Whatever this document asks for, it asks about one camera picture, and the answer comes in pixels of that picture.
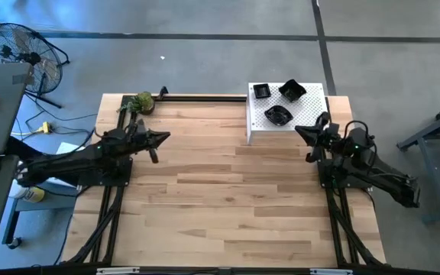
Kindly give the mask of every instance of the desk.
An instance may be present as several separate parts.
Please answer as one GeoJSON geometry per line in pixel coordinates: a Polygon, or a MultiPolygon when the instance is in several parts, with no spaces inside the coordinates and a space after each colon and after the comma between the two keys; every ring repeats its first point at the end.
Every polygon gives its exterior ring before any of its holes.
{"type": "MultiPolygon", "coordinates": [[[[98,133],[115,128],[122,96],[103,95],[98,133]]],[[[352,119],[348,97],[328,103],[334,123],[352,119]]],[[[159,163],[147,152],[133,156],[112,265],[337,266],[325,191],[305,162],[311,149],[296,132],[266,133],[247,146],[245,116],[245,102],[157,102],[146,127],[171,136],[159,163]]],[[[77,199],[63,260],[95,229],[102,192],[95,186],[77,199]]],[[[367,194],[348,189],[348,201],[354,230],[384,262],[367,194]]],[[[343,245],[347,252],[345,236],[343,245]]]]}

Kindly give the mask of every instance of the fan guard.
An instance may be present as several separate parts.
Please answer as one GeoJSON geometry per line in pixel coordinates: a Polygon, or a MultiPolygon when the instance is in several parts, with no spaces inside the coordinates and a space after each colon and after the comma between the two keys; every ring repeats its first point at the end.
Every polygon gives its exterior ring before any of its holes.
{"type": "Polygon", "coordinates": [[[29,92],[52,92],[60,84],[62,63],[54,48],[54,45],[29,27],[12,23],[0,24],[0,63],[31,64],[34,81],[27,85],[26,90],[29,92]]]}

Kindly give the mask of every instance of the white platform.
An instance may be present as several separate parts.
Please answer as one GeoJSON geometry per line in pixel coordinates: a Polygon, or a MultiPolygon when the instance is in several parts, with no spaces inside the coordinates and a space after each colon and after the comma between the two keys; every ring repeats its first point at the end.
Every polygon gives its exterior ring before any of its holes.
{"type": "Polygon", "coordinates": [[[278,88],[284,83],[268,83],[271,97],[256,99],[254,85],[249,83],[247,93],[247,143],[251,144],[252,135],[263,131],[295,131],[295,126],[312,126],[320,114],[327,111],[324,89],[321,83],[299,83],[306,89],[306,94],[295,102],[290,102],[281,95],[278,88]],[[293,120],[284,126],[276,126],[266,118],[264,112],[274,105],[281,105],[290,111],[293,120]]]}

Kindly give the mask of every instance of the fan stand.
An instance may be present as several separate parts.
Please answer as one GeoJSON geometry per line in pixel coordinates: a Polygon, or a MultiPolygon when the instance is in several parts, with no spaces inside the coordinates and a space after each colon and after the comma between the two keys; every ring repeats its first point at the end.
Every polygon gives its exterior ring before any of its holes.
{"type": "Polygon", "coordinates": [[[35,99],[39,99],[39,100],[41,100],[41,101],[43,101],[43,102],[45,102],[47,104],[50,104],[50,105],[52,105],[54,107],[62,108],[62,105],[59,105],[59,104],[57,104],[55,102],[50,101],[49,99],[45,99],[45,98],[42,97],[42,88],[44,87],[44,80],[46,78],[47,78],[47,74],[44,73],[42,75],[42,80],[40,81],[40,87],[38,87],[38,92],[37,92],[36,95],[31,93],[31,92],[25,92],[24,94],[27,95],[27,96],[33,97],[35,99]]]}

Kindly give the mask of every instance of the black container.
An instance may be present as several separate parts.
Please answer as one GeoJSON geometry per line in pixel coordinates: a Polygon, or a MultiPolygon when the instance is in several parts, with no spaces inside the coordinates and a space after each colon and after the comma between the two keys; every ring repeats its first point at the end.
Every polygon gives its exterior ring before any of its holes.
{"type": "Polygon", "coordinates": [[[254,85],[254,94],[256,99],[265,99],[271,96],[271,91],[269,90],[269,85],[267,84],[257,84],[254,85]]]}
{"type": "Polygon", "coordinates": [[[290,111],[283,106],[275,105],[264,112],[267,119],[273,122],[274,125],[283,126],[293,119],[290,111]]]}
{"type": "Polygon", "coordinates": [[[284,97],[291,102],[298,100],[302,95],[306,94],[305,88],[298,84],[294,79],[288,80],[278,89],[284,97]]]}

